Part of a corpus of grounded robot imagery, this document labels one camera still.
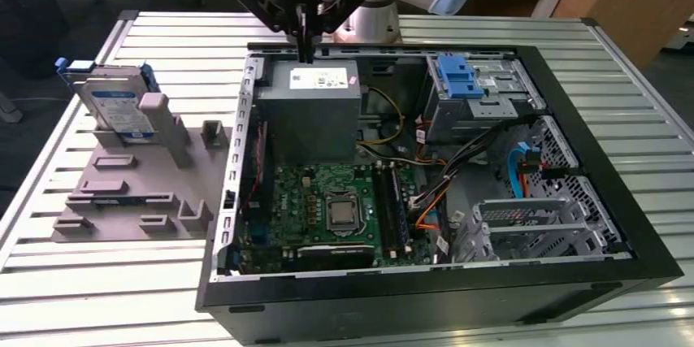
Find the floor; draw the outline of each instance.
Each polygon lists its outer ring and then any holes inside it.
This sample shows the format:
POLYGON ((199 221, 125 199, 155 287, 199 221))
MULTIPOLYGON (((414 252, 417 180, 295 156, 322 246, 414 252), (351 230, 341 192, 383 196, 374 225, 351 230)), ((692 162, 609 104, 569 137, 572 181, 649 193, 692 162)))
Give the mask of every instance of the floor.
MULTIPOLYGON (((55 38, 55 49, 70 59, 93 59, 97 56, 122 10, 243 11, 235 0, 55 1, 62 13, 54 16, 43 13, 42 22, 53 25, 66 23, 66 31, 55 38)), ((0 7, 0 28, 3 23, 0 7)), ((8 64, 10 55, 0 49, 0 92, 14 100, 24 118, 19 124, 0 122, 0 215, 12 201, 15 190, 22 185, 73 96, 58 76, 42 80, 31 80, 23 76, 16 67, 8 64)), ((30 68, 30 73, 32 69, 39 69, 39 66, 30 68)), ((645 70, 645 75, 685 121, 694 127, 694 55, 661 53, 645 70)))

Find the black cable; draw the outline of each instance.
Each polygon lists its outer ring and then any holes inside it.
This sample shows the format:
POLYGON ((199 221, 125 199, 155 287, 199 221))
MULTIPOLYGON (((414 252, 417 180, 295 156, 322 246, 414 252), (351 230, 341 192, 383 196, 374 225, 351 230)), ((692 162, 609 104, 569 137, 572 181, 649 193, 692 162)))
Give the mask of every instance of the black cable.
POLYGON ((394 160, 397 162, 414 164, 416 166, 434 166, 434 165, 437 165, 436 163, 418 162, 418 161, 416 161, 416 160, 413 160, 410 158, 400 158, 397 156, 386 156, 385 154, 381 154, 379 152, 377 152, 377 150, 374 148, 371 148, 369 145, 359 144, 358 146, 359 146, 359 148, 363 148, 375 158, 381 158, 383 160, 394 160))
POLYGON ((537 121, 538 114, 524 115, 516 119, 508 119, 501 121, 496 126, 489 128, 485 132, 478 134, 464 146, 460 148, 458 152, 456 152, 454 157, 449 160, 446 166, 444 166, 442 172, 440 174, 438 180, 436 184, 432 186, 432 189, 424 192, 417 197, 417 203, 426 200, 433 194, 436 194, 444 186, 452 181, 456 174, 458 174, 458 168, 464 163, 470 160, 470 158, 476 157, 481 154, 488 148, 492 142, 494 142, 497 135, 508 130, 509 128, 522 125, 530 124, 537 121))

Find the green circuit board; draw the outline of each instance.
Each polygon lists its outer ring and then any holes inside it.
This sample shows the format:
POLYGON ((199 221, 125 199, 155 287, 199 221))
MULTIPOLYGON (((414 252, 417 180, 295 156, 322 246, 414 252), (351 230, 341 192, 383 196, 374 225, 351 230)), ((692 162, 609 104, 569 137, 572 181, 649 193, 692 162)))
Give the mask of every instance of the green circuit board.
MULTIPOLYGON (((269 241, 263 247, 246 251, 246 260, 255 272, 282 272, 283 248, 307 245, 373 245, 374 267, 428 264, 430 244, 426 239, 413 241, 413 253, 397 258, 385 257, 381 249, 379 216, 374 199, 373 167, 370 165, 278 166, 273 215, 269 222, 269 241), (354 230, 337 231, 331 227, 329 204, 351 204, 359 215, 354 230)), ((414 172, 398 169, 404 196, 416 193, 414 172)))

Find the metal table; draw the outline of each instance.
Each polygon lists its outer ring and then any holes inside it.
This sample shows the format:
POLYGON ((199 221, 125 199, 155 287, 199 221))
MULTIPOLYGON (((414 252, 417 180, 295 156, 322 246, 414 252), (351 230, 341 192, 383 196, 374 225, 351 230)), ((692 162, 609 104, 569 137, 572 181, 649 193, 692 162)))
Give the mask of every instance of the metal table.
MULTIPOLYGON (((694 155, 692 131, 600 28, 580 20, 402 17, 406 42, 541 48, 686 276, 570 321, 343 340, 323 345, 692 345, 694 155)), ((247 14, 153 13, 121 20, 101 63, 147 59, 189 126, 234 122, 249 41, 279 41, 247 14)), ((55 217, 97 139, 77 99, 0 223, 0 339, 6 345, 230 346, 194 311, 203 241, 55 244, 55 217)))

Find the cable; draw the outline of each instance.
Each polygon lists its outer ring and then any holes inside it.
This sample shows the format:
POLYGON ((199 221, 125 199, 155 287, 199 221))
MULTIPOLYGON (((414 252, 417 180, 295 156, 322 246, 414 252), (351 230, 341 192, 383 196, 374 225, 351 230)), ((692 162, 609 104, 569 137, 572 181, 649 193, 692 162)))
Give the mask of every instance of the cable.
POLYGON ((509 173, 509 182, 512 182, 512 190, 516 198, 524 197, 524 188, 521 187, 521 181, 518 179, 518 171, 517 171, 517 160, 516 155, 525 156, 525 150, 521 148, 514 148, 512 152, 509 152, 509 158, 506 159, 506 171, 509 173))
POLYGON ((425 221, 425 217, 426 215, 429 214, 429 212, 432 211, 432 209, 434 208, 434 206, 438 204, 438 202, 442 200, 442 197, 444 197, 444 194, 446 194, 446 192, 449 191, 452 185, 446 186, 446 189, 444 189, 444 191, 437 195, 437 198, 434 198, 434 201, 432 202, 432 204, 428 206, 428 208, 425 209, 425 212, 422 213, 422 215, 420 216, 420 218, 417 219, 417 223, 414 224, 414 226, 418 228, 418 229, 437 229, 437 227, 434 227, 433 225, 430 224, 422 224, 422 221, 425 221))
POLYGON ((518 174, 521 178, 521 189, 524 189, 524 198, 529 197, 529 178, 525 174, 518 174))
POLYGON ((437 165, 436 163, 424 163, 424 162, 418 162, 416 160, 410 160, 409 158, 397 158, 397 157, 385 156, 385 155, 379 154, 379 152, 377 152, 373 148, 370 148, 367 145, 363 145, 363 144, 358 144, 357 146, 359 148, 362 148, 363 150, 366 150, 369 152, 369 154, 371 154, 375 158, 379 158, 382 160, 394 160, 397 162, 405 162, 409 164, 414 164, 416 166, 436 166, 437 165))
POLYGON ((62 98, 16 98, 10 99, 11 102, 24 102, 24 101, 54 101, 54 102, 70 102, 70 99, 62 98))
POLYGON ((481 154, 488 148, 492 142, 494 142, 494 139, 497 135, 508 130, 513 126, 518 126, 522 124, 532 124, 534 121, 537 121, 540 114, 529 114, 524 115, 516 119, 508 119, 501 121, 496 126, 489 128, 485 132, 478 134, 469 142, 458 149, 458 152, 456 152, 454 157, 449 160, 449 163, 442 169, 442 172, 438 177, 438 181, 434 182, 433 188, 428 191, 425 191, 414 200, 413 203, 418 204, 425 199, 429 198, 430 195, 433 195, 437 190, 446 185, 448 182, 452 181, 456 174, 458 174, 458 168, 461 164, 468 162, 470 158, 476 157, 478 154, 481 154))
MULTIPOLYGON (((434 161, 434 159, 432 159, 432 158, 424 158, 424 157, 420 155, 420 153, 422 152, 422 148, 425 148, 425 145, 421 144, 421 143, 418 143, 418 145, 417 145, 417 151, 416 151, 416 153, 414 153, 414 156, 416 156, 416 158, 417 158, 417 161, 418 161, 418 162, 422 162, 422 163, 432 163, 432 162, 434 161)), ((445 166, 445 165, 446 165, 446 160, 444 160, 442 158, 440 158, 440 159, 437 160, 437 164, 445 166)))
MULTIPOLYGON (((379 132, 379 138, 386 138, 386 135, 383 133, 383 124, 382 126, 377 127, 377 131, 379 132)), ((408 158, 408 155, 402 154, 398 148, 393 145, 391 142, 386 142, 385 146, 389 147, 390 151, 393 152, 393 155, 400 158, 408 158)))
POLYGON ((398 113, 400 127, 398 127, 397 133, 393 136, 390 136, 387 138, 382 138, 381 140, 365 140, 365 141, 357 142, 357 144, 359 144, 359 145, 381 145, 387 142, 391 142, 401 136, 402 129, 405 128, 405 117, 402 116, 401 107, 398 107, 398 105, 397 105, 396 101, 391 99, 391 97, 389 97, 389 95, 386 95, 386 93, 381 89, 377 89, 375 87, 369 87, 369 90, 374 91, 378 95, 381 95, 381 97, 390 103, 390 105, 393 106, 393 108, 396 109, 396 111, 398 113))

